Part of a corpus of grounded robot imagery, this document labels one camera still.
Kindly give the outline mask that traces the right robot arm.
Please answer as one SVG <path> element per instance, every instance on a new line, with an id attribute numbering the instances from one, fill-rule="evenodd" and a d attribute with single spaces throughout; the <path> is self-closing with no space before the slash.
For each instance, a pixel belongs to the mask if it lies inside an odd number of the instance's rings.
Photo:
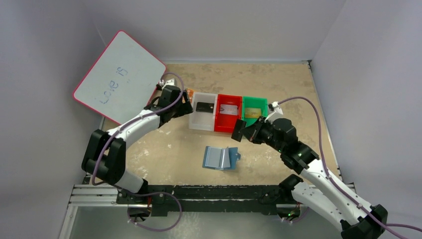
<path id="1" fill-rule="evenodd" d="M 279 185 L 284 202 L 295 200 L 311 208 L 334 225 L 343 239 L 377 239 L 385 231 L 380 223 L 387 221 L 387 210 L 359 197 L 325 168 L 318 154 L 299 141 L 289 119 L 270 122 L 260 117 L 250 126 L 238 119 L 232 139 L 241 141 L 243 137 L 275 149 L 283 163 L 294 170 Z"/>

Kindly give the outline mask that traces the grey card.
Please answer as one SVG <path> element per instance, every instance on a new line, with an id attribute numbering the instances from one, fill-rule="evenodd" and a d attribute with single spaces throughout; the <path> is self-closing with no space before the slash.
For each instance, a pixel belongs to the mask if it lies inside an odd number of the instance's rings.
<path id="1" fill-rule="evenodd" d="M 237 119 L 231 134 L 231 139 L 241 142 L 243 134 L 240 132 L 243 128 L 246 127 L 246 121 L 242 119 Z"/>

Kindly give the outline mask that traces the white plastic bin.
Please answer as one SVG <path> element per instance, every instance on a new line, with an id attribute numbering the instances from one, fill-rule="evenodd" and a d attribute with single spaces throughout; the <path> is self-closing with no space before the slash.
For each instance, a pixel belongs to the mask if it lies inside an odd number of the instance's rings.
<path id="1" fill-rule="evenodd" d="M 196 111 L 198 102 L 214 103 L 214 112 L 200 113 Z M 217 103 L 217 94 L 194 92 L 192 99 L 193 113 L 189 115 L 189 129 L 214 131 L 215 105 Z"/>

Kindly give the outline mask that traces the blue card holder wallet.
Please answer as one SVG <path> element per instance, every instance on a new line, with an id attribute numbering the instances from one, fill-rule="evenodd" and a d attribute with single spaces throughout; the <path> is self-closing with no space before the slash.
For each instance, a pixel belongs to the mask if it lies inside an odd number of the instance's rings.
<path id="1" fill-rule="evenodd" d="M 238 147 L 206 146 L 203 158 L 203 168 L 214 170 L 234 170 L 241 159 Z"/>

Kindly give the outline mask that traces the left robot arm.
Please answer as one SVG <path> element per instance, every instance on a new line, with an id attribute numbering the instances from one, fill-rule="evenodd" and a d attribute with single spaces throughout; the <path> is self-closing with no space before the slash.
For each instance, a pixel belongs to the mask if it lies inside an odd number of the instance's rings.
<path id="1" fill-rule="evenodd" d="M 161 95 L 133 119 L 107 131 L 95 130 L 83 157 L 81 168 L 103 182 L 129 191 L 129 197 L 141 204 L 148 199 L 148 182 L 126 167 L 126 151 L 143 136 L 171 119 L 191 114 L 193 107 L 186 90 L 164 86 Z"/>

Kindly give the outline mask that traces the red plastic bin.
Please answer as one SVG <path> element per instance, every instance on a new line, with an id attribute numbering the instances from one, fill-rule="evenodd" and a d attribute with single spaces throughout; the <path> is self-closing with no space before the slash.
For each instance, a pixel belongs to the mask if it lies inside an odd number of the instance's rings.
<path id="1" fill-rule="evenodd" d="M 242 100 L 241 96 L 224 95 L 218 94 L 217 103 L 215 105 L 215 120 L 214 120 L 214 131 L 232 133 L 234 125 L 237 119 L 242 118 Z M 223 115 L 219 113 L 219 107 L 221 104 L 236 105 L 238 106 L 238 115 Z"/>

